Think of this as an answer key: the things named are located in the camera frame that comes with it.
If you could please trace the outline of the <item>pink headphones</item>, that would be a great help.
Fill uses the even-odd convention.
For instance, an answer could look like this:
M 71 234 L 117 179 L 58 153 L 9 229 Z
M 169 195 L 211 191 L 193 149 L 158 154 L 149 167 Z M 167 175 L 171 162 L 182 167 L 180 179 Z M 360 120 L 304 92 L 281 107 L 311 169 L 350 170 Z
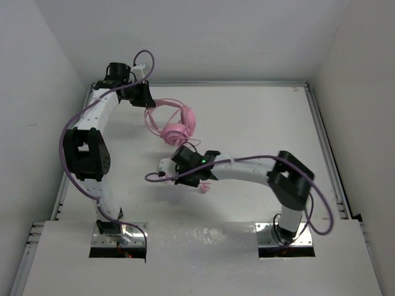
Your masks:
M 176 99 L 155 99 L 155 107 L 148 107 L 144 111 L 144 122 L 146 128 L 155 136 L 160 137 L 166 144 L 171 146 L 181 146 L 193 139 L 196 128 L 196 119 L 192 108 Z M 160 129 L 154 120 L 152 114 L 159 107 L 168 106 L 176 108 L 176 111 Z

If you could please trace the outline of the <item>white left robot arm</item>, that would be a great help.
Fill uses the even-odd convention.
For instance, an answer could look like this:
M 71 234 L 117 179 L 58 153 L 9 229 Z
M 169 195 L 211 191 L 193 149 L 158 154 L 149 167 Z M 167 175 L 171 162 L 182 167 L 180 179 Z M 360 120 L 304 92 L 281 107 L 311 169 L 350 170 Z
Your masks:
M 122 100 L 135 107 L 155 106 L 149 91 L 151 72 L 147 64 L 111 62 L 105 77 L 94 84 L 88 105 L 66 123 L 60 135 L 59 156 L 65 174 L 92 201 L 100 234 L 121 235 L 125 225 L 107 178 L 111 157 L 103 132 Z

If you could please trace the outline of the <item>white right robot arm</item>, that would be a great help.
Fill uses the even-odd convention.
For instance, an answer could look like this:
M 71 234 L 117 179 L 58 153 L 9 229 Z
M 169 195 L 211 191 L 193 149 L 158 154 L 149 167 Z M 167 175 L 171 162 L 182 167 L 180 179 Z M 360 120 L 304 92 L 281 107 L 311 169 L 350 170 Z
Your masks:
M 279 151 L 272 165 L 256 158 L 231 159 L 216 150 L 201 155 L 181 146 L 171 161 L 179 175 L 176 184 L 197 187 L 201 181 L 231 179 L 268 186 L 281 204 L 278 224 L 271 230 L 273 240 L 290 244 L 296 237 L 315 175 L 290 152 Z

